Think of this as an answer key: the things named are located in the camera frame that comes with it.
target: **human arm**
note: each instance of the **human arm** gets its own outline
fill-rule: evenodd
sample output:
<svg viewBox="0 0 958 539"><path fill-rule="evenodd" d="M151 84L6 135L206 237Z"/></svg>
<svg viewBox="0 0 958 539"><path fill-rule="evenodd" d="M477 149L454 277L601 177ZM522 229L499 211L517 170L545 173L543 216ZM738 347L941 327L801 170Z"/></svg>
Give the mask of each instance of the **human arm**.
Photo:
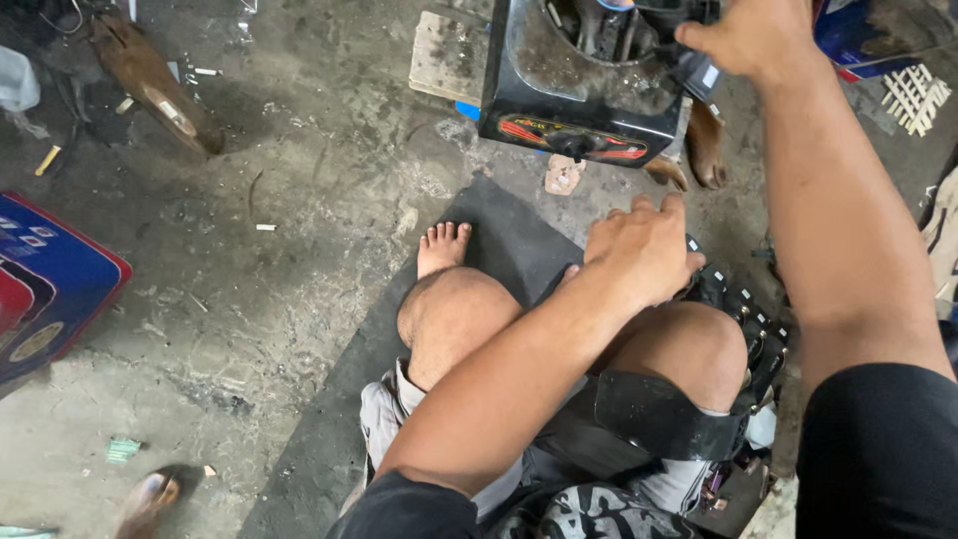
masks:
<svg viewBox="0 0 958 539"><path fill-rule="evenodd" d="M457 364L403 424L376 476L397 470L472 496L521 455L619 329L704 259L685 249L678 194L648 196L590 230L584 265L548 300Z"/></svg>
<svg viewBox="0 0 958 539"><path fill-rule="evenodd" d="M815 388L864 363L951 381L921 236L811 37L805 0L738 0L676 38L746 75L764 103L768 213Z"/></svg>

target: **forearm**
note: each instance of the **forearm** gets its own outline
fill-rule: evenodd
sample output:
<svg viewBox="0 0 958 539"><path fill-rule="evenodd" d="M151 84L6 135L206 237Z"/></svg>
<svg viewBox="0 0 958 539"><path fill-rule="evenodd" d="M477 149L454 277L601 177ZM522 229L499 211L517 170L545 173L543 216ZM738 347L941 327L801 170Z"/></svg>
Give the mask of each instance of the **forearm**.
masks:
<svg viewBox="0 0 958 539"><path fill-rule="evenodd" d="M474 495L504 473L634 314L586 267L452 369L402 426L377 471Z"/></svg>
<svg viewBox="0 0 958 539"><path fill-rule="evenodd" d="M914 356L949 375L921 236L828 61L816 51L801 63L790 78L756 84L776 255L812 337L807 381L814 387L833 372L821 361L838 355L851 363ZM834 349L844 345L854 349Z"/></svg>

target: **hand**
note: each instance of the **hand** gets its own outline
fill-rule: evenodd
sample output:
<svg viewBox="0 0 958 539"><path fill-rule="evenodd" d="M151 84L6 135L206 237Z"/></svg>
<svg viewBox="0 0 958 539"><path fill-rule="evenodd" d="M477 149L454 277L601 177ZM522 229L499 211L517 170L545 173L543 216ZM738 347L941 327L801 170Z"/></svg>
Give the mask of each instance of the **hand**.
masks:
<svg viewBox="0 0 958 539"><path fill-rule="evenodd" d="M810 0L732 0L717 24L684 23L675 39L755 83L797 79L823 58L811 36Z"/></svg>
<svg viewBox="0 0 958 539"><path fill-rule="evenodd" d="M681 195L666 195L658 211L642 194L632 199L631 213L615 208L592 223L583 261L584 270L604 273L614 297L624 299L634 315L688 284L705 256L686 252Z"/></svg>

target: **dirty concrete floor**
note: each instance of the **dirty concrete floor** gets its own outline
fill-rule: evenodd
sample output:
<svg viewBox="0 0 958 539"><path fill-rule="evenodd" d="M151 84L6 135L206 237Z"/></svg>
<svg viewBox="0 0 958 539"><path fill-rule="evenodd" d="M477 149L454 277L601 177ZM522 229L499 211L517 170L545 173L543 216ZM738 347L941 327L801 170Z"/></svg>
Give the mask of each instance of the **dirty concrete floor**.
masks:
<svg viewBox="0 0 958 539"><path fill-rule="evenodd" d="M49 141L0 123L2 187L108 246L135 272L119 308L105 311L63 361L0 401L0 522L108 537L125 493L146 472L210 464L218 475L160 536L233 537L299 410L323 390L419 235L476 171L580 245L588 223L611 206L668 191L644 172L590 163L572 197L547 195L547 156L478 140L452 103L408 89L415 27L428 7L262 0L252 14L240 0L141 3L140 23L163 55L181 69L223 70L190 86L227 127L224 154L209 160L135 106L129 127L111 133L112 148L84 137L56 179L35 178ZM54 42L49 61L60 47L69 48ZM84 77L100 92L96 107L112 110L122 99L96 70ZM46 118L56 136L65 127L45 89L44 105L29 116ZM890 135L873 119L874 88L849 92L917 215L958 122L939 122L925 139ZM749 257L766 228L759 104L735 79L717 102L730 182L715 193L694 188L689 231L773 308L781 291ZM955 117L956 102L944 117ZM256 231L256 223L278 229ZM148 449L125 466L106 464L111 436ZM351 466L329 467L338 474Z"/></svg>

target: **wooden plank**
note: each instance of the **wooden plank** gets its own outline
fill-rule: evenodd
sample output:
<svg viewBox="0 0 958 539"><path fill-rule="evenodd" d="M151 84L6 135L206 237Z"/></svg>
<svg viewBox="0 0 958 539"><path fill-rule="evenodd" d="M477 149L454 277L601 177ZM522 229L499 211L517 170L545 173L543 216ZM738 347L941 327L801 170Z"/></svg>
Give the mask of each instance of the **wooden plank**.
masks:
<svg viewBox="0 0 958 539"><path fill-rule="evenodd" d="M422 12L416 27L409 87L420 92L482 104L489 34L433 12Z"/></svg>

